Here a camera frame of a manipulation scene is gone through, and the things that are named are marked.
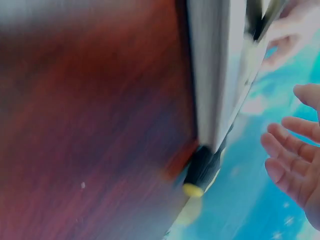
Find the yellow tip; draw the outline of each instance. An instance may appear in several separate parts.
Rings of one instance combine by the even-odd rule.
[[[191,183],[183,184],[182,189],[189,197],[201,198],[205,194],[205,191],[203,191],[200,187]]]

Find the white speck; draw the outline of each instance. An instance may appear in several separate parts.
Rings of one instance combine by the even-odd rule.
[[[294,223],[294,217],[293,216],[288,216],[284,220],[284,225],[286,226],[291,226]]]
[[[275,232],[273,235],[272,235],[272,239],[274,240],[281,240],[282,239],[282,233],[281,232]]]
[[[240,173],[240,167],[239,166],[235,166],[234,168],[232,168],[231,172],[230,172],[230,177],[234,178],[236,177],[238,174]]]

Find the wooden panel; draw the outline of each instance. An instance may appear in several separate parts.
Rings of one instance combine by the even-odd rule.
[[[0,0],[1,240],[162,238],[196,146],[184,7]]]

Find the human hand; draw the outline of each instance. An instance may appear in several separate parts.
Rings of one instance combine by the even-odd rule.
[[[280,19],[274,21],[266,34],[268,48],[277,47],[262,62],[262,70],[275,71],[296,55],[320,29],[319,0],[290,0]]]
[[[297,85],[294,94],[317,111],[320,119],[320,85]],[[265,168],[276,186],[305,212],[311,225],[320,231],[320,147],[305,143],[286,129],[320,143],[320,122],[285,117],[282,126],[272,123],[261,136],[270,155]]]

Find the blue floor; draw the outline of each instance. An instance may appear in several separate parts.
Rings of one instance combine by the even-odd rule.
[[[215,183],[191,199],[167,240],[318,240],[303,211],[280,192],[264,167],[260,135],[284,116],[317,120],[295,98],[295,84],[320,83],[320,37],[281,69],[258,77],[234,122]]]

